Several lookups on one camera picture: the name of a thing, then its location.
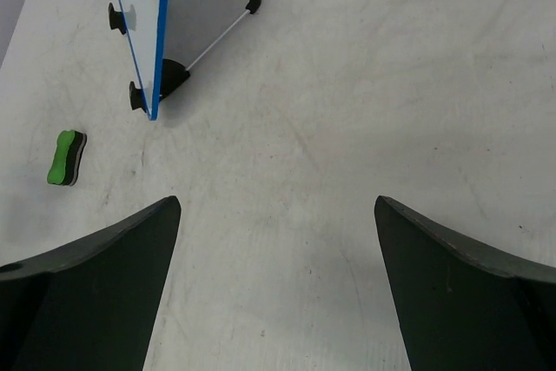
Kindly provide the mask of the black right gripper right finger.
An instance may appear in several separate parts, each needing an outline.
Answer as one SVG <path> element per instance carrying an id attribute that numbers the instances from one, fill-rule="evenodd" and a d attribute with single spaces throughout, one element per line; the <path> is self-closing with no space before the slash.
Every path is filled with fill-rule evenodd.
<path id="1" fill-rule="evenodd" d="M 555 269 L 386 196 L 374 217 L 413 370 L 553 370 Z"/>

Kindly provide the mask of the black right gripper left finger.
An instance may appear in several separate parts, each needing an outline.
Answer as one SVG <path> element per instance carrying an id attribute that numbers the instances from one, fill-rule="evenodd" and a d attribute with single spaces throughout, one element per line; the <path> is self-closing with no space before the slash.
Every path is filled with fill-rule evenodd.
<path id="1" fill-rule="evenodd" d="M 174 196 L 1 268 L 3 370 L 141 370 L 181 217 Z"/>

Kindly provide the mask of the blue-framed whiteboard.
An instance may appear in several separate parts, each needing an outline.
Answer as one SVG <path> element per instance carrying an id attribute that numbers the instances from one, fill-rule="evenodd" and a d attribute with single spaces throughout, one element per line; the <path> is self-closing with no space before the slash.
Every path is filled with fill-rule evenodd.
<path id="1" fill-rule="evenodd" d="M 128 40 L 136 77 L 129 102 L 150 121 L 161 102 L 190 77 L 204 58 L 262 0 L 117 0 L 108 7 L 109 27 Z"/>

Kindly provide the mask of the green bone-shaped eraser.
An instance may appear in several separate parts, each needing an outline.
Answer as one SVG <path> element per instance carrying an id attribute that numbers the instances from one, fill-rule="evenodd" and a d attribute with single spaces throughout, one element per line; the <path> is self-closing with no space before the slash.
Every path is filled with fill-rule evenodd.
<path id="1" fill-rule="evenodd" d="M 87 135 L 74 129 L 63 130 L 58 135 L 53 162 L 47 174 L 48 184 L 73 186 L 76 183 L 86 143 Z"/>

